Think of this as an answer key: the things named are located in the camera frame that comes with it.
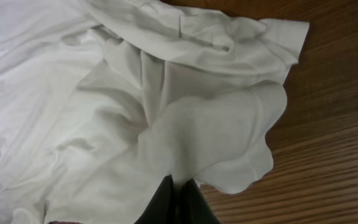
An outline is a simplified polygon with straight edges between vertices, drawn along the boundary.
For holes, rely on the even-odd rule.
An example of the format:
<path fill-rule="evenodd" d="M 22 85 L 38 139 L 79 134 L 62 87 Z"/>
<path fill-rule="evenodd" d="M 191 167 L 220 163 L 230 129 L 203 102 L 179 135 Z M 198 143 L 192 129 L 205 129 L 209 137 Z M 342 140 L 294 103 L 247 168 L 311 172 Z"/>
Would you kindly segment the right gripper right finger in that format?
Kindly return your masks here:
<path fill-rule="evenodd" d="M 181 224 L 221 224 L 194 179 L 181 188 L 178 201 Z"/>

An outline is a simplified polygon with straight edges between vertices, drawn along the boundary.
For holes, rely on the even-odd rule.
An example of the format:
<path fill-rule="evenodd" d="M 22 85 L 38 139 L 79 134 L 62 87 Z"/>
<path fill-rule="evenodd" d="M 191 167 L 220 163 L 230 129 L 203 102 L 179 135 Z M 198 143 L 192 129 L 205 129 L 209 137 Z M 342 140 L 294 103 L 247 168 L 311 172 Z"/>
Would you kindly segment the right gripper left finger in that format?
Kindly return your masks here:
<path fill-rule="evenodd" d="M 152 199 L 135 224 L 174 224 L 176 201 L 173 180 L 170 175 L 163 178 Z"/>

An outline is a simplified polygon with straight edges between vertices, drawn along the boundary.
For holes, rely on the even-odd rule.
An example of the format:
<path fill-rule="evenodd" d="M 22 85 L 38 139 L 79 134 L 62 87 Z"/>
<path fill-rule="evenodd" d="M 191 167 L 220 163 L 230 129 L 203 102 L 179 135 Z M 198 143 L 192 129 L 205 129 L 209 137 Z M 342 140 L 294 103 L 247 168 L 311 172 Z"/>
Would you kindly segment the white t-shirt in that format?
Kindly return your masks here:
<path fill-rule="evenodd" d="M 162 179 L 243 192 L 309 24 L 0 0 L 0 223 L 134 223 Z"/>

